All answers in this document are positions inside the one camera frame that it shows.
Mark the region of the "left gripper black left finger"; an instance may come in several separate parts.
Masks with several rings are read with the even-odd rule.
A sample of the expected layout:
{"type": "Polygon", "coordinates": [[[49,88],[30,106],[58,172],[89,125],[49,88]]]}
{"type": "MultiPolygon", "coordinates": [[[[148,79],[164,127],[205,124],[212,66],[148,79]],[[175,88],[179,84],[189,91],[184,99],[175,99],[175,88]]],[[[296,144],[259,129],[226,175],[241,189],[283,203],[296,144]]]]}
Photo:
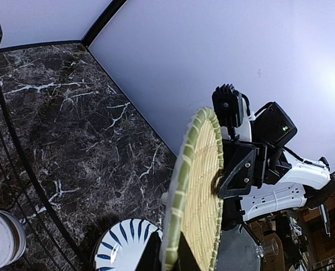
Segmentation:
{"type": "Polygon", "coordinates": [[[161,271],[160,247],[161,238],[158,232],[153,232],[148,238],[135,271],[161,271]]]}

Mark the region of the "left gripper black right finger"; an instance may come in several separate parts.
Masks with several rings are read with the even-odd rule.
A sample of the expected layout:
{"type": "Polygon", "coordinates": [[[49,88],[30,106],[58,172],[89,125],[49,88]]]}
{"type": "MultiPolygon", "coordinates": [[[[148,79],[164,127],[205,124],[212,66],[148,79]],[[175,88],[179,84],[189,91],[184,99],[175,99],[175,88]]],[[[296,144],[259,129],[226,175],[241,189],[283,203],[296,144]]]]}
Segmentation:
{"type": "Polygon", "coordinates": [[[201,271],[185,236],[181,235],[178,245],[178,259],[174,264],[176,271],[201,271]]]}

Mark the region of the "grey deer pattern plate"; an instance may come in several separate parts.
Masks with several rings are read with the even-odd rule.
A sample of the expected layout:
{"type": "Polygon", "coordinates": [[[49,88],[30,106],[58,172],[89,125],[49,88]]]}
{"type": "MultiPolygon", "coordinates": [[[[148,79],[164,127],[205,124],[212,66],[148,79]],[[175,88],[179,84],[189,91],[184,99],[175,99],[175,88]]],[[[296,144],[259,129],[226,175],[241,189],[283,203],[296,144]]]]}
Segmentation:
{"type": "Polygon", "coordinates": [[[90,260],[91,260],[91,263],[92,263],[92,266],[93,266],[94,269],[96,269],[95,256],[97,254],[99,245],[100,245],[100,241],[96,241],[96,243],[95,243],[95,245],[94,245],[94,247],[92,249],[92,253],[91,253],[91,257],[90,257],[90,260]]]}

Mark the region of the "blue striped white plate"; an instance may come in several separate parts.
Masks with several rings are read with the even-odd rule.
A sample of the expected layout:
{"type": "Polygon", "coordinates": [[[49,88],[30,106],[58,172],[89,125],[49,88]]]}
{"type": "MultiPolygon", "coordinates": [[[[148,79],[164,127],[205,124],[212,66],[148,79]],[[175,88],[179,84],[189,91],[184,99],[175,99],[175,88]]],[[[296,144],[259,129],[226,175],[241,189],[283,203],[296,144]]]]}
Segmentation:
{"type": "Polygon", "coordinates": [[[161,229],[145,219],[117,222],[99,239],[95,270],[134,270],[153,232],[162,237],[161,229]]]}

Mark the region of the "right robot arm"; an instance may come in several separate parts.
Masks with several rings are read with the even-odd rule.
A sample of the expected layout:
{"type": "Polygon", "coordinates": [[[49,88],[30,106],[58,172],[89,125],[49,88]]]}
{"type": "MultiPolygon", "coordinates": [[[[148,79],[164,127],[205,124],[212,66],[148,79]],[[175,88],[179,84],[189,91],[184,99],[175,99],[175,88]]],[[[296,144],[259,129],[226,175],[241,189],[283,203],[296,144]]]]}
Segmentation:
{"type": "Polygon", "coordinates": [[[262,143],[225,139],[223,159],[217,188],[223,230],[277,211],[322,207],[335,192],[335,175],[325,158],[300,158],[286,147],[270,155],[262,143]]]}

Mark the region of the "woven yellow green plate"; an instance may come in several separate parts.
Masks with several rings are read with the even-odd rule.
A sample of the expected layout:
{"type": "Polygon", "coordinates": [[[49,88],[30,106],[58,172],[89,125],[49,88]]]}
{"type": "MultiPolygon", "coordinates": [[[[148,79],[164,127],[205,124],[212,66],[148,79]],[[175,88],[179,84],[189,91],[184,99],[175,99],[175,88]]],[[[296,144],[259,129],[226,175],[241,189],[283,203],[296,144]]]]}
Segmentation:
{"type": "Polygon", "coordinates": [[[214,270],[221,237],[223,200],[221,127],[210,107],[200,108],[187,125],[166,196],[160,261],[172,270],[185,237],[200,270],[214,270]]]}

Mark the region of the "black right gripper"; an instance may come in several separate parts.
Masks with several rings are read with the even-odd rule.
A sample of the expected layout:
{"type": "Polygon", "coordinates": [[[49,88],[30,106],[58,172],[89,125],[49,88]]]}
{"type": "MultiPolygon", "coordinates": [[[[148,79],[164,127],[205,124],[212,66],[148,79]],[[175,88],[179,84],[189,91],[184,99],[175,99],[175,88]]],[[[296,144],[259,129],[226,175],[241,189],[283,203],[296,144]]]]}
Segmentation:
{"type": "Polygon", "coordinates": [[[223,169],[217,195],[221,199],[247,195],[251,186],[275,185],[290,170],[282,148],[223,140],[223,169]]]}

